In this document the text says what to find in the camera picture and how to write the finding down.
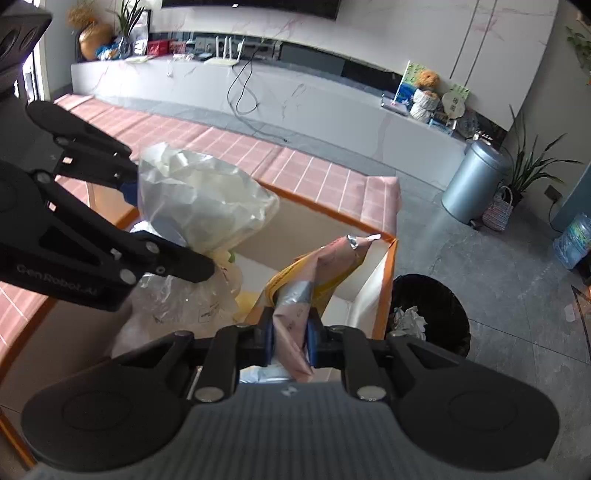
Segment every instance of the silver trash can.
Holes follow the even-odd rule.
[[[443,207],[462,223],[480,218],[499,183],[511,175],[511,162],[490,145],[476,141],[441,198]]]

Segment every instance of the power outlet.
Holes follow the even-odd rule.
[[[558,202],[562,198],[562,194],[558,190],[556,190],[552,185],[548,185],[548,188],[544,192],[544,195],[546,195],[554,203]]]

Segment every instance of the television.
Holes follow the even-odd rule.
[[[226,7],[276,8],[336,20],[340,0],[163,0],[162,8],[217,5]]]

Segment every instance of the blue water bottle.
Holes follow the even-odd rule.
[[[578,214],[564,233],[554,240],[554,253],[569,270],[591,251],[591,219]]]

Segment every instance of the white plastic bag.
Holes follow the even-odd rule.
[[[234,165],[160,143],[142,152],[138,207],[164,238],[182,238],[207,254],[258,232],[277,213],[279,198]]]
[[[395,336],[412,335],[413,337],[424,340],[425,325],[427,322],[418,313],[418,307],[410,307],[407,311],[396,307],[392,314],[394,315],[394,329],[392,330]]]
[[[279,198],[228,163],[162,143],[142,153],[138,205],[145,221],[132,231],[147,230],[208,255],[216,269],[197,284],[143,276],[131,294],[133,315],[112,356],[176,330],[204,338],[232,325],[242,273],[227,250],[263,228],[276,214]]]

